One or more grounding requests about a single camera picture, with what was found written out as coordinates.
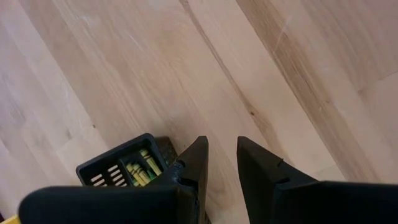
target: green object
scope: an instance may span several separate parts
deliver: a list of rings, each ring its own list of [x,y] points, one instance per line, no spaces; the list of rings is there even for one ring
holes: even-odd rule
[[[153,179],[156,178],[155,174],[154,174],[152,171],[147,170],[147,173],[148,173],[148,175],[149,175],[150,180],[153,180]]]

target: black plastic tray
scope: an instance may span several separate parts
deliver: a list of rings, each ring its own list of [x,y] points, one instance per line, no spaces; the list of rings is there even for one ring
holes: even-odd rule
[[[156,138],[149,133],[145,133],[79,165],[76,168],[77,176],[83,185],[97,187],[132,186],[132,178],[126,169],[126,165],[129,162],[137,162],[141,167],[149,169],[149,166],[139,154],[139,150],[143,148],[150,152],[162,171],[167,169],[166,162],[156,143]]]

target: black plastic crate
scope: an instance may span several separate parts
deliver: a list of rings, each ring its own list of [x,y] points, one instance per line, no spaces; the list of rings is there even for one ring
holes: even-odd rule
[[[132,177],[126,169],[126,165],[136,162],[141,167],[150,169],[140,155],[141,149],[149,151],[162,172],[177,156],[169,138],[155,138],[146,133],[79,165],[76,168],[77,176],[83,185],[133,186]]]

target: wooden floor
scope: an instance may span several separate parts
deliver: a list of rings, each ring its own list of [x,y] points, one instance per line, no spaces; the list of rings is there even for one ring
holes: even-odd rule
[[[0,1],[0,211],[142,133],[210,142],[206,210],[247,223],[236,139],[318,179],[398,183],[394,0]]]

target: yellow object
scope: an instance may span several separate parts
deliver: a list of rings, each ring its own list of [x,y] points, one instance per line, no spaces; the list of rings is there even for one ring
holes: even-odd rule
[[[132,184],[133,184],[135,187],[139,187],[139,182],[138,182],[136,179],[133,179],[133,180],[132,180]]]
[[[142,187],[146,185],[146,183],[143,181],[143,179],[138,175],[137,172],[134,171],[134,169],[132,168],[131,164],[128,164],[126,166],[127,170],[131,173],[131,175],[138,181],[139,185],[141,185]]]
[[[152,170],[154,170],[155,174],[160,175],[162,173],[162,171],[160,171],[159,167],[157,167],[154,158],[152,158],[152,156],[150,156],[149,152],[146,149],[141,149],[139,152],[141,153],[143,158],[147,161],[150,168],[152,168]]]
[[[145,171],[141,168],[140,165],[134,164],[134,165],[132,165],[132,169],[133,169],[133,171],[135,171],[135,172],[138,173],[139,177],[141,177],[141,179],[142,179],[146,184],[148,184],[148,183],[150,182],[150,178],[149,178],[147,172],[145,172]]]
[[[5,220],[4,222],[0,224],[20,224],[19,218],[17,215],[14,215],[13,217]]]

